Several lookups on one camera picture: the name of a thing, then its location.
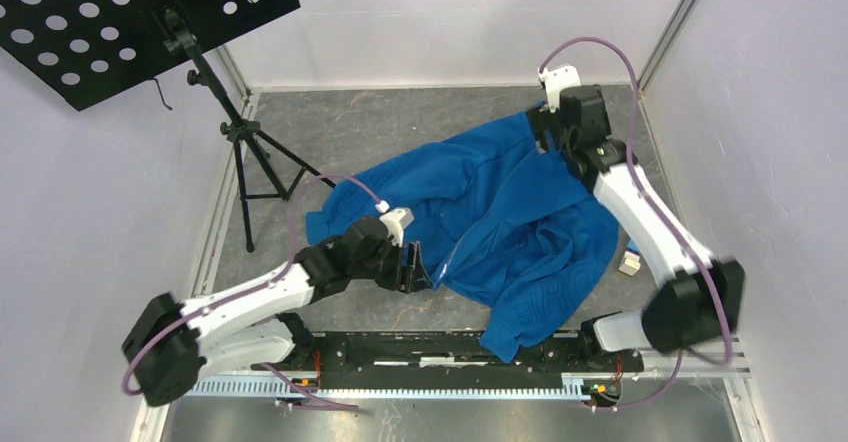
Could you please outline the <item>blue zip-up jacket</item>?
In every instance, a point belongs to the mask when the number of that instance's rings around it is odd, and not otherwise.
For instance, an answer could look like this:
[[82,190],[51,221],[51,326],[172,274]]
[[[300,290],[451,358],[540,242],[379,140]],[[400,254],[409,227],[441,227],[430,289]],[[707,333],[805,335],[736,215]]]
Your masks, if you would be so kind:
[[559,329],[598,284],[619,240],[615,217],[540,153],[516,113],[428,143],[336,186],[305,219],[310,243],[375,213],[375,199],[412,211],[435,286],[490,308],[481,345],[503,362]]

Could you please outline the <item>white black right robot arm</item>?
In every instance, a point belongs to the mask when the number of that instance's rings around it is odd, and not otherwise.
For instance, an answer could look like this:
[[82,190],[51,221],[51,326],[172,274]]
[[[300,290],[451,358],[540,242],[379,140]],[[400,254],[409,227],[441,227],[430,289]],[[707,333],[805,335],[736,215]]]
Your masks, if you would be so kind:
[[636,244],[657,285],[643,309],[584,322],[580,362],[602,370],[625,349],[669,354],[717,338],[730,342],[745,282],[741,264],[717,258],[658,197],[627,144],[613,137],[599,86],[545,89],[545,103],[527,112],[538,148],[563,156]]

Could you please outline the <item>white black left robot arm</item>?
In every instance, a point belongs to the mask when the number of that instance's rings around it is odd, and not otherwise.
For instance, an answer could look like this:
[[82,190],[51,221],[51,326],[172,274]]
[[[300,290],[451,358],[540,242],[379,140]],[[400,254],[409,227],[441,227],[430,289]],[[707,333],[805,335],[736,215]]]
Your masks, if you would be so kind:
[[397,209],[364,217],[292,261],[217,293],[152,298],[121,345],[128,362],[123,391],[159,407],[221,372],[262,363],[306,367],[314,343],[291,311],[339,294],[354,280],[405,294],[432,288],[420,243],[404,239],[407,215]]

